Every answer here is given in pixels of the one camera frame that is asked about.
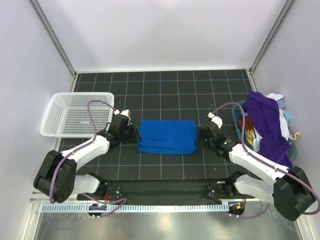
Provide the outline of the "blue towel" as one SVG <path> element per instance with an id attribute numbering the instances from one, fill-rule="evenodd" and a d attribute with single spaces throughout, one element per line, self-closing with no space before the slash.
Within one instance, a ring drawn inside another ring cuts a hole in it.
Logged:
<path id="1" fill-rule="evenodd" d="M 193 120 L 141 120 L 139 136 L 137 150 L 142 153 L 189 155 L 197 150 Z"/>

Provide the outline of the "purple towel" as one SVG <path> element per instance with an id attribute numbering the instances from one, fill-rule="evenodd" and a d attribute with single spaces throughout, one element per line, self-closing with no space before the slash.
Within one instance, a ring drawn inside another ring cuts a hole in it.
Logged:
<path id="1" fill-rule="evenodd" d="M 281 133 L 277 102 L 260 92 L 251 91 L 247 95 L 243 110 L 262 136 L 257 153 L 272 162 L 292 168 L 293 164 L 287 155 L 291 146 Z"/>

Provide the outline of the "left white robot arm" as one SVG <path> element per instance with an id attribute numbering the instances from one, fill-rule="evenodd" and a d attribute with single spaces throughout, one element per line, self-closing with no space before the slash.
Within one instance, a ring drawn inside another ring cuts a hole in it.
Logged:
<path id="1" fill-rule="evenodd" d="M 71 195 L 102 200 L 108 193 L 107 182 L 93 173 L 78 175 L 78 170 L 121 143 L 137 143 L 139 140 L 130 111 L 116 111 L 103 130 L 81 145 L 62 152 L 49 151 L 33 181 L 33 187 L 48 196 L 51 203 L 63 203 Z"/>

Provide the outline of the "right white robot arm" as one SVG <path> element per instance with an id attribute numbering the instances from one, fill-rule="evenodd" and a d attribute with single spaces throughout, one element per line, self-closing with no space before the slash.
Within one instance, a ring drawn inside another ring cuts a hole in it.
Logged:
<path id="1" fill-rule="evenodd" d="M 293 222 L 301 215 L 308 215 L 308 208 L 320 201 L 301 168 L 287 168 L 259 155 L 239 140 L 225 137 L 214 122 L 199 128 L 196 145 L 256 175 L 252 178 L 236 172 L 228 177 L 225 192 L 230 198 L 239 195 L 258 198 L 273 205 L 279 214 Z"/>

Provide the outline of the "teal translucent laundry basket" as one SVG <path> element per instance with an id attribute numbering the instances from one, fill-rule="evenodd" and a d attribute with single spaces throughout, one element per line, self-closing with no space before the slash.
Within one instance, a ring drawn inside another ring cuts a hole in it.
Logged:
<path id="1" fill-rule="evenodd" d="M 242 104 L 236 104 L 239 118 L 233 117 L 239 139 L 247 141 L 246 119 L 250 119 L 252 130 L 252 149 L 254 152 L 278 164 L 291 165 L 292 156 L 286 155 L 296 139 L 288 128 L 283 110 L 274 99 L 261 94 L 250 97 Z"/>

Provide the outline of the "yellow patterned cloth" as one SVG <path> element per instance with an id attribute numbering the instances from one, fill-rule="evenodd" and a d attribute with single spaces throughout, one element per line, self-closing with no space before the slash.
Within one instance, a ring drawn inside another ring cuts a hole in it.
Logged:
<path id="1" fill-rule="evenodd" d="M 255 135 L 253 129 L 245 131 L 245 139 L 250 146 L 254 145 L 254 141 L 256 140 L 256 135 Z"/>

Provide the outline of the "brown cloth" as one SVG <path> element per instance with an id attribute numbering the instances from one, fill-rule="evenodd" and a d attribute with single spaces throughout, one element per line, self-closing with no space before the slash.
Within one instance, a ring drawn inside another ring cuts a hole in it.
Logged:
<path id="1" fill-rule="evenodd" d="M 238 125 L 238 127 L 242 130 L 242 129 L 243 129 L 243 119 L 239 119 L 239 120 L 237 121 L 237 125 Z M 254 127 L 254 125 L 253 125 L 250 117 L 249 117 L 249 116 L 246 116 L 246 117 L 244 118 L 244 130 L 245 130 L 245 131 L 250 131 L 253 127 Z"/>

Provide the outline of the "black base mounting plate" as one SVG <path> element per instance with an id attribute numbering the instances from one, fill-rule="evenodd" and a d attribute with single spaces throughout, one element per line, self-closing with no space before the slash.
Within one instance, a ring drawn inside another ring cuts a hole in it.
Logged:
<path id="1" fill-rule="evenodd" d="M 224 179 L 113 180 L 102 182 L 94 193 L 85 193 L 100 201 L 126 198 L 125 204 L 133 206 L 215 205 L 246 197 Z"/>

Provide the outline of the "white perforated plastic basket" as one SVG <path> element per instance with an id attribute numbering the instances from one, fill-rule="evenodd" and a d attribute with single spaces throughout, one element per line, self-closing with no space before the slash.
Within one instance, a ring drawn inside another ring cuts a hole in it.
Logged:
<path id="1" fill-rule="evenodd" d="M 88 107 L 97 131 L 111 122 L 114 95 L 110 92 L 60 92 L 46 108 L 40 134 L 55 138 L 91 138 L 94 135 Z"/>

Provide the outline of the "white cloth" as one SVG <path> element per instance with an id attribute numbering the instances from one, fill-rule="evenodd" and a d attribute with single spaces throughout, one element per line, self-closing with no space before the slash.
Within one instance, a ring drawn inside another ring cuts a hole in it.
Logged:
<path id="1" fill-rule="evenodd" d="M 276 101 L 279 107 L 279 122 L 281 134 L 289 142 L 289 144 L 292 145 L 294 141 L 299 137 L 300 133 L 297 132 L 295 134 L 291 134 L 289 130 L 290 115 L 285 110 L 283 110 L 283 108 L 285 107 L 284 95 L 278 93 L 270 93 L 266 95 L 266 97 Z M 258 152 L 260 150 L 260 141 L 263 139 L 263 137 L 258 133 L 258 130 L 255 127 L 253 128 L 253 130 L 254 133 L 252 139 L 252 147 L 255 152 Z"/>

